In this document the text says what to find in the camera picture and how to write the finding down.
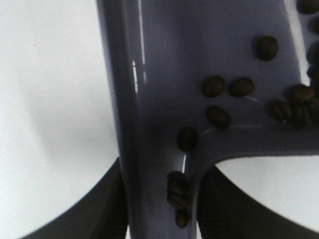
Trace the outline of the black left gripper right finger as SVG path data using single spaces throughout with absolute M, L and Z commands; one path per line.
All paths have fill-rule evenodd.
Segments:
M 197 221 L 204 239 L 317 239 L 319 234 L 266 208 L 217 167 L 200 185 Z

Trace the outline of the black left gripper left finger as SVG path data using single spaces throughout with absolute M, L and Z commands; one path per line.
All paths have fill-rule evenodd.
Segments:
M 120 161 L 74 206 L 25 239 L 124 239 L 128 209 Z

